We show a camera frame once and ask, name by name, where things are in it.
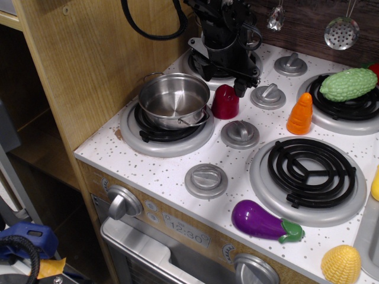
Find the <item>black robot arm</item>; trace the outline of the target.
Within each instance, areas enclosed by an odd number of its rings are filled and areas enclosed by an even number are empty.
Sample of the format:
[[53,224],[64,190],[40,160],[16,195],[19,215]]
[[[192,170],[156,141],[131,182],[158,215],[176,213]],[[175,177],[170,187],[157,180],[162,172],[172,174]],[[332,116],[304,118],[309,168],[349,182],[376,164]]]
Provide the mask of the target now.
[[191,38],[193,65],[206,81],[222,72],[234,80],[236,96],[256,87],[261,74],[252,52],[262,44],[256,16],[246,1],[184,1],[201,24],[202,34]]

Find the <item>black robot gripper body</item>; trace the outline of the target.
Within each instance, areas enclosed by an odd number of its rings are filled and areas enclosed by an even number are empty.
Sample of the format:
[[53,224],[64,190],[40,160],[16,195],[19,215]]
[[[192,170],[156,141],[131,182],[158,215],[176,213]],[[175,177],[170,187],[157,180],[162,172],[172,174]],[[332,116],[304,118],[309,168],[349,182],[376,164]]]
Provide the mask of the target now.
[[209,64],[214,68],[227,72],[230,76],[244,79],[250,83],[258,83],[261,71],[250,59],[251,52],[261,45],[261,35],[257,31],[243,31],[230,40],[226,46],[220,47],[216,42],[205,38],[193,37],[188,44],[191,48],[194,64]]

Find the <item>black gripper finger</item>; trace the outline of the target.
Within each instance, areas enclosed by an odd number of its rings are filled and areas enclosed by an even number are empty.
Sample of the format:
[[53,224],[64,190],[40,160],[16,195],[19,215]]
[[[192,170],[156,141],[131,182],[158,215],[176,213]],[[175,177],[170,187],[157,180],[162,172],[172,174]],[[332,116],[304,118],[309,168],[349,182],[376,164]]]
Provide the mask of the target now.
[[243,98],[248,88],[251,88],[252,84],[244,79],[236,78],[234,81],[235,94],[239,98]]
[[197,71],[206,82],[209,82],[213,78],[214,68],[209,64],[198,64]]

